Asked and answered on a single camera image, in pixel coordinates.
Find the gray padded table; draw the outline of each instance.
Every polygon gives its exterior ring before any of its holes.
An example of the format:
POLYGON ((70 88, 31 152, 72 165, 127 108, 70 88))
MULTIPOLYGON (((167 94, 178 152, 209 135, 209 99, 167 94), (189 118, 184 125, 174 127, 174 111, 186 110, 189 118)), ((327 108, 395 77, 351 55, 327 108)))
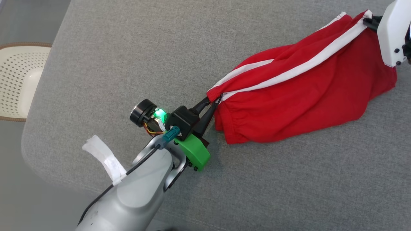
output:
MULTIPOLYGON (((193 106, 250 55, 295 43, 341 11, 381 15, 390 2, 72 0, 27 118, 24 159, 51 184, 96 196, 111 181, 81 146, 96 134, 130 167, 149 141, 128 119, 142 99, 193 106)), ((409 230, 410 111, 402 65, 397 87, 355 122, 241 145, 211 127, 208 166, 186 170, 155 219, 182 231, 409 230)))

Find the black cable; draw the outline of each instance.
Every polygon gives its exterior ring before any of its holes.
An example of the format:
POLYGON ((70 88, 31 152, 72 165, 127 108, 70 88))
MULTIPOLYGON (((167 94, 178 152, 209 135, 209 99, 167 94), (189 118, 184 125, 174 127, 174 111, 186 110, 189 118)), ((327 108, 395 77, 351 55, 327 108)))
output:
MULTIPOLYGON (((157 146, 155 146, 155 148, 153 150, 151 150, 151 152, 146 155, 145 157, 143 157, 136 165, 134 165, 129 171, 126 172, 126 175, 129 175, 130 173, 132 173, 134 170, 136 170, 136 168, 138 168, 140 165, 142 165, 148 158, 150 158, 155 151, 157 151, 160 148, 160 145, 157 144, 157 146)), ((96 199, 94 199, 88 206, 87 208, 85 208, 83 214, 81 215, 80 221, 77 224, 77 226, 83 221, 87 211, 91 208, 91 206, 93 206, 99 199, 101 199, 108 191, 110 191, 110 189, 112 189, 114 186, 110 185, 106 190, 104 190, 104 192, 102 192, 98 197, 96 197, 96 199)))

